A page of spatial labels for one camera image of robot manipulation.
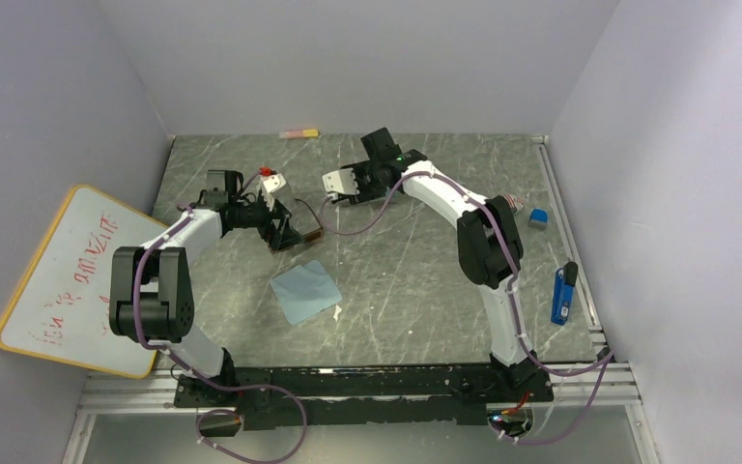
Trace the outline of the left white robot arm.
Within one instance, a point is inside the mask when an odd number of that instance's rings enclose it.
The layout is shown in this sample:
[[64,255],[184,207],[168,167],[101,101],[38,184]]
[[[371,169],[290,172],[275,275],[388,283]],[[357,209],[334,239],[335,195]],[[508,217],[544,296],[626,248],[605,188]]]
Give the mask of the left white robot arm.
[[199,392],[214,406],[238,391],[229,352],[195,324],[190,266],[227,233],[253,229],[272,252],[310,243],[323,234],[294,223],[299,205],[284,176],[263,167],[250,177],[212,169],[196,201],[179,219],[140,246],[120,246],[112,256],[108,324],[111,332],[169,357],[200,380]]

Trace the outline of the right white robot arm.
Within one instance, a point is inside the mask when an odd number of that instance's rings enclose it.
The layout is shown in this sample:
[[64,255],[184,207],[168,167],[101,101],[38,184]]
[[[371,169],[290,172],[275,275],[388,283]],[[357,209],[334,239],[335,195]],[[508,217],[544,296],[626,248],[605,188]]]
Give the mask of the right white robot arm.
[[456,231],[459,266],[482,296],[491,330],[492,386],[503,400],[518,399],[529,387],[531,342],[518,300],[524,254],[506,196],[487,198],[443,174],[417,150],[403,151],[386,128],[364,135],[367,161],[351,166],[357,194],[353,204],[399,191],[417,199]]

